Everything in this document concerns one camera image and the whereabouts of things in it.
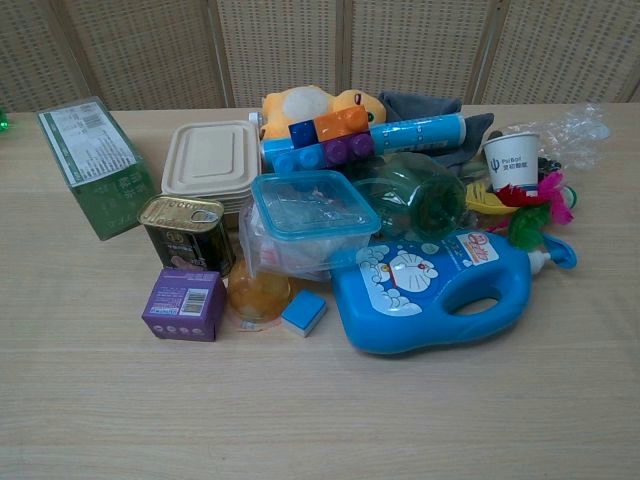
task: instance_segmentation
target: canned food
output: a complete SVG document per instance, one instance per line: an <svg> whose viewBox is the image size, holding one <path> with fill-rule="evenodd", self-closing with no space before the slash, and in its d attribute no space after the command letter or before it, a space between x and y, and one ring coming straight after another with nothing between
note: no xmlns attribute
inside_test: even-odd
<svg viewBox="0 0 640 480"><path fill-rule="evenodd" d="M212 270L226 276L235 255L222 223L224 207L215 200L158 195L140 211L165 267Z"/></svg>

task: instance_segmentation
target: stuffed animal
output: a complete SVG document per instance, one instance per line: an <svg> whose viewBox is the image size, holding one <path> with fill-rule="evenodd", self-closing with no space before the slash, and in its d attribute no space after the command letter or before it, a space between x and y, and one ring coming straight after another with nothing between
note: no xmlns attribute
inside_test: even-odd
<svg viewBox="0 0 640 480"><path fill-rule="evenodd" d="M337 97L310 85L296 87L280 93L270 93L262 103L264 125L260 138L271 140L289 136L289 125L311 120L320 115L364 105L369 114L369 125L384 123L386 111L382 103L361 90L345 90Z"/></svg>

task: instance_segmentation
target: gray cloth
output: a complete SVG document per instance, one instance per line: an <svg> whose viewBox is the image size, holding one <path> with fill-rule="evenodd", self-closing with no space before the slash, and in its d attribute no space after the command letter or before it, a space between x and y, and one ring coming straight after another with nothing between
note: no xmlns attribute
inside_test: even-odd
<svg viewBox="0 0 640 480"><path fill-rule="evenodd" d="M431 97L417 93L383 91L378 95L378 100L387 111L387 122L457 113L462 108L462 102L459 99ZM493 113L467 117L464 123L467 126L467 135L462 145L445 150L421 152L429 155L440 165L453 170L456 175L460 173L461 166L478 153L482 136L493 123Z"/></svg>

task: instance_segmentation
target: white paper cup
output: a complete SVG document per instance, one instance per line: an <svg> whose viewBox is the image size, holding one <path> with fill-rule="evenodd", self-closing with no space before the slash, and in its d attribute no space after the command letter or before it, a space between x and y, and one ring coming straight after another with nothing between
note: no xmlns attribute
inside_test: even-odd
<svg viewBox="0 0 640 480"><path fill-rule="evenodd" d="M513 185L526 190L529 196L538 195L539 147L537 133L514 133L485 142L494 191Z"/></svg>

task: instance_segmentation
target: wicker panel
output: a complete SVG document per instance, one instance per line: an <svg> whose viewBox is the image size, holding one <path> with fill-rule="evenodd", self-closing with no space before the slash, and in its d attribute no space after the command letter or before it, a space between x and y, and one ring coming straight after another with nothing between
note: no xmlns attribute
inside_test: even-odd
<svg viewBox="0 0 640 480"><path fill-rule="evenodd" d="M639 59L637 0L514 0L482 103L626 100Z"/></svg>
<svg viewBox="0 0 640 480"><path fill-rule="evenodd" d="M488 0L354 0L351 84L463 97Z"/></svg>
<svg viewBox="0 0 640 480"><path fill-rule="evenodd" d="M44 11L35 2L1 0L0 12L0 105L27 112L82 97Z"/></svg>
<svg viewBox="0 0 640 480"><path fill-rule="evenodd" d="M224 106L200 0L64 0L111 109Z"/></svg>
<svg viewBox="0 0 640 480"><path fill-rule="evenodd" d="M335 92L332 0L218 0L238 107L271 92L314 84Z"/></svg>

